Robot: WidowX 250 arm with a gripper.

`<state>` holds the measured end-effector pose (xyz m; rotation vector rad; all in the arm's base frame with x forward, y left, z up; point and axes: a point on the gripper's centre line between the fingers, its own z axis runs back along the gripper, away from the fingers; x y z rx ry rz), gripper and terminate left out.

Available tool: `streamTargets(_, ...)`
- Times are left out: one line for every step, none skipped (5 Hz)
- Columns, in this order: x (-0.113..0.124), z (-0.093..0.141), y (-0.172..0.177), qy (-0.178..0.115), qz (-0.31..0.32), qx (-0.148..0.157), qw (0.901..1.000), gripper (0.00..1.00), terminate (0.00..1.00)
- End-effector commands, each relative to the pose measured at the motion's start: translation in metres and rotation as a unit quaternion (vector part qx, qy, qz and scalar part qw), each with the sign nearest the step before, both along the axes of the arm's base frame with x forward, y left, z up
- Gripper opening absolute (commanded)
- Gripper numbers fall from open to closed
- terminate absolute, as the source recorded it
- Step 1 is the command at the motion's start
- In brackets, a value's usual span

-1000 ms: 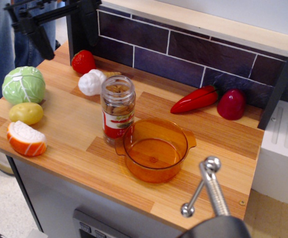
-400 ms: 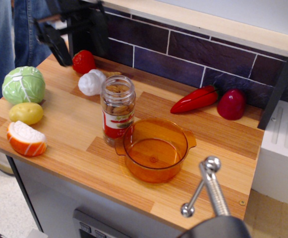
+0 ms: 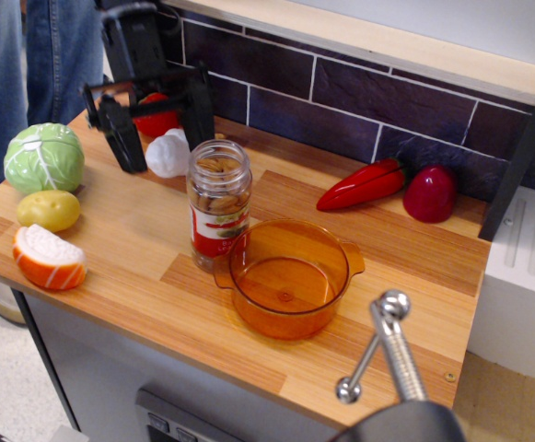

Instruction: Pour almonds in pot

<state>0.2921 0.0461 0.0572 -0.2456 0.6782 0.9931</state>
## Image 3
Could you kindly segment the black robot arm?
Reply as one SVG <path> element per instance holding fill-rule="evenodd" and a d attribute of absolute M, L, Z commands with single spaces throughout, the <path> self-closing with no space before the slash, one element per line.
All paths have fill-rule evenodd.
<path fill-rule="evenodd" d="M 113 81 L 85 85 L 87 122 L 101 131 L 122 170 L 147 170 L 134 119 L 176 111 L 190 147 L 215 135 L 205 65 L 171 64 L 162 36 L 178 36 L 179 14 L 159 1 L 98 1 L 102 40 Z"/>

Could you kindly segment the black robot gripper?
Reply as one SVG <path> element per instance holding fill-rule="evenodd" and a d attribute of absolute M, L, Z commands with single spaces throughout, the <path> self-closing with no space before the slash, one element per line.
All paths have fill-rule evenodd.
<path fill-rule="evenodd" d="M 121 169 L 147 171 L 134 117 L 179 111 L 190 150 L 215 138 L 207 67 L 170 62 L 162 40 L 178 38 L 179 14 L 159 2 L 97 2 L 113 81 L 84 86 L 88 122 L 102 131 Z"/>

